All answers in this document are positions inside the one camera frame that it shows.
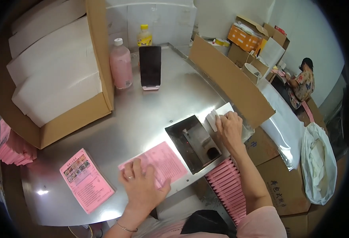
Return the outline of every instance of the woman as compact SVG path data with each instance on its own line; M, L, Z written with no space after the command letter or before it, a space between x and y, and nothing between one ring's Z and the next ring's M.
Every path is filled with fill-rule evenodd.
M247 216L237 228L237 237L277 237L286 238L286 230L276 209L272 205L270 194L255 165L247 154L242 143L242 119L236 112L228 112L226 116L216 117L218 135L223 144L235 159L241 178L243 194L246 198ZM162 189L157 190L154 185L154 168L149 166L145 175L141 171L139 159L129 163L121 171L119 180L128 195L128 204L117 223L106 233L105 238L129 238L136 231L148 214L157 207L170 191L170 182L166 181ZM180 235L161 227L155 236L167 238L228 238L226 235L197 232Z
M313 62L310 58L303 59L299 69L302 71L295 79L288 74L286 78L290 87L287 87L289 99L293 111L299 109L301 103L307 100L315 90L315 78L313 76Z

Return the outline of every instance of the white bottle cap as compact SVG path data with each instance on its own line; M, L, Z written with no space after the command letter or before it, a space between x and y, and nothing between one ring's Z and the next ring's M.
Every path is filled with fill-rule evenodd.
M122 38L116 38L114 40L114 45L115 46L119 46L119 45L122 45L123 44L123 39Z

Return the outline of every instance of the pink shirt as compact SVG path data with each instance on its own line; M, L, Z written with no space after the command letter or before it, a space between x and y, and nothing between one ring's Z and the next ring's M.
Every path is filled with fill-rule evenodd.
M184 223L177 223L156 232L152 238L228 238L226 235L198 232L180 235ZM265 206L245 216L239 223L237 238L286 238L286 230L275 207Z

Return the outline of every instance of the smartphone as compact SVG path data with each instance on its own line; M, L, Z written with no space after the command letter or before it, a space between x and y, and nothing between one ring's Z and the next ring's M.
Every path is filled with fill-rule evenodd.
M144 90L157 90L161 85L161 47L140 46L140 77Z

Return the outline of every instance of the stainless steel table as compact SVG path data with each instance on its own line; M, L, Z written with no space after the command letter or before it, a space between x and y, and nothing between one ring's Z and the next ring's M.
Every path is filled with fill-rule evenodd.
M133 54L133 85L115 92L115 111L41 150L38 158L21 167L26 203L32 218L44 226L75 226L118 218L128 202L118 182L118 165L167 141L181 159L165 128L196 115L217 146L222 157L197 174L188 174L172 183L168 196L189 186L229 156L217 140L205 117L224 105L228 98L192 62L172 46L162 47L162 83L158 91L143 91L140 85L138 56ZM84 148L100 173L116 189L106 202L86 214L65 183L59 169L78 150Z

